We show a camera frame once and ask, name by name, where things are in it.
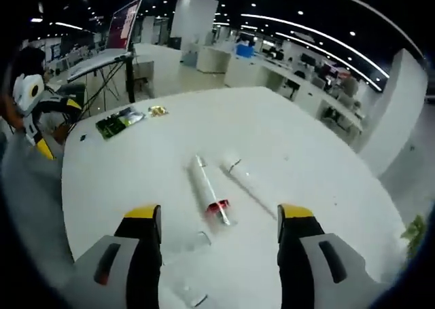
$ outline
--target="black ceiling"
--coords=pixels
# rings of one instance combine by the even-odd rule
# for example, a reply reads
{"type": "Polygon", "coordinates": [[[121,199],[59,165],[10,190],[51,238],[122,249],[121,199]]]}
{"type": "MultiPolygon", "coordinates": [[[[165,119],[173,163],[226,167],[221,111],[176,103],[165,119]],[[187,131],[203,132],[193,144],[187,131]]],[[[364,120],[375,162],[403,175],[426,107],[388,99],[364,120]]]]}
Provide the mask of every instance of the black ceiling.
{"type": "MultiPolygon", "coordinates": [[[[61,33],[75,33],[73,29],[50,25],[50,22],[66,22],[83,27],[89,31],[98,31],[107,26],[114,11],[130,0],[45,0],[44,21],[31,24],[29,38],[53,36],[61,33]],[[102,24],[89,21],[93,16],[103,16],[102,24]]],[[[172,16],[177,0],[144,0],[141,8],[143,15],[172,16]]],[[[431,63],[435,56],[434,31],[427,24],[433,13],[431,0],[361,0],[382,12],[395,22],[423,51],[424,61],[418,51],[384,19],[365,7],[351,0],[219,0],[220,6],[217,21],[230,19],[230,25],[240,28],[248,21],[249,25],[263,28],[267,35],[276,32],[290,34],[290,31],[307,33],[303,29],[295,29],[286,24],[270,22],[263,19],[242,18],[241,14],[257,14],[288,20],[317,29],[325,34],[350,45],[379,66],[389,71],[394,54],[406,48],[418,61],[425,65],[431,63]]],[[[310,34],[316,43],[323,42],[322,48],[346,59],[352,57],[352,65],[371,76],[376,73],[371,65],[360,60],[337,43],[324,39],[316,34],[310,34]]]]}

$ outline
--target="person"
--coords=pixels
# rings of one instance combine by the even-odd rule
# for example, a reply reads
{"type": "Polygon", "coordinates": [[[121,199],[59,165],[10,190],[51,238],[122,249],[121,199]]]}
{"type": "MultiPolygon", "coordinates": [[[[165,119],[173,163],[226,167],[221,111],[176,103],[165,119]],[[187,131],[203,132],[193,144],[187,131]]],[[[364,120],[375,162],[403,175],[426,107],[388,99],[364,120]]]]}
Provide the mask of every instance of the person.
{"type": "MultiPolygon", "coordinates": [[[[50,74],[43,66],[45,57],[44,51],[32,46],[27,46],[19,51],[14,61],[9,87],[10,93],[9,95],[3,96],[3,115],[6,121],[15,129],[22,129],[23,125],[20,116],[14,108],[13,99],[10,95],[14,90],[16,78],[22,74],[24,74],[24,76],[41,75],[43,77],[45,84],[45,95],[43,97],[49,98],[54,94],[58,94],[74,99],[81,107],[84,105],[84,84],[74,83],[63,85],[56,92],[47,85],[50,80],[50,74]]],[[[67,123],[67,118],[61,113],[44,113],[39,119],[39,128],[51,134],[59,144],[65,142],[70,127],[70,124],[67,123]]]]}

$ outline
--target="round white table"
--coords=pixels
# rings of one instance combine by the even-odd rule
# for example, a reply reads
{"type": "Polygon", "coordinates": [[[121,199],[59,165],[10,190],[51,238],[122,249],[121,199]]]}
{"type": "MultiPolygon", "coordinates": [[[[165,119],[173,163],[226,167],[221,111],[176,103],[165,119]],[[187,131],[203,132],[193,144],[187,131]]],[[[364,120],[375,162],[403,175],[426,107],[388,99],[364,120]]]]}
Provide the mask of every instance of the round white table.
{"type": "MultiPolygon", "coordinates": [[[[280,191],[271,192],[271,202],[311,209],[326,233],[364,257],[375,280],[384,280],[402,258],[404,225],[388,193],[344,142],[282,96],[266,88],[228,88],[134,107],[147,112],[152,105],[169,114],[104,141],[95,128],[108,114],[102,113],[80,122],[69,136],[63,210],[75,259],[112,235],[127,211],[144,204],[162,206],[162,246],[198,231],[209,234],[187,167],[195,153],[219,164],[228,151],[280,191]]],[[[211,247],[186,264],[189,274],[231,308],[278,308],[277,222],[224,175],[215,183],[228,194],[238,224],[211,235],[211,247]]]]}

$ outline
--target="blue object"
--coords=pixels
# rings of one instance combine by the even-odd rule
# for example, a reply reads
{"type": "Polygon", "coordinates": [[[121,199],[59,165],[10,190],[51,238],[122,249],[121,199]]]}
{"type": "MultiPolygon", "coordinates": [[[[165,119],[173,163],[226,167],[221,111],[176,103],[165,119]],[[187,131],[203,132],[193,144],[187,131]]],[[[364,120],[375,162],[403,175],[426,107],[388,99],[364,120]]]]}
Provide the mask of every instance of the blue object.
{"type": "Polygon", "coordinates": [[[236,47],[236,54],[244,58],[251,58],[254,55],[254,47],[244,46],[243,44],[239,44],[236,47]]]}

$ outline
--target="gold wrapper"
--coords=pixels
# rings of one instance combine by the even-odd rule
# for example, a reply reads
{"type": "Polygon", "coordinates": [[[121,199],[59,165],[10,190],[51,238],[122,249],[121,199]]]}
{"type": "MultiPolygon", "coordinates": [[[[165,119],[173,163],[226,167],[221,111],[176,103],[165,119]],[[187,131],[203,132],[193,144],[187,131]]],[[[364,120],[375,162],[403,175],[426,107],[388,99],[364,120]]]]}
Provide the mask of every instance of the gold wrapper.
{"type": "Polygon", "coordinates": [[[160,105],[156,105],[155,107],[149,107],[148,112],[150,112],[150,116],[152,117],[161,117],[162,115],[166,115],[169,112],[160,105]]]}

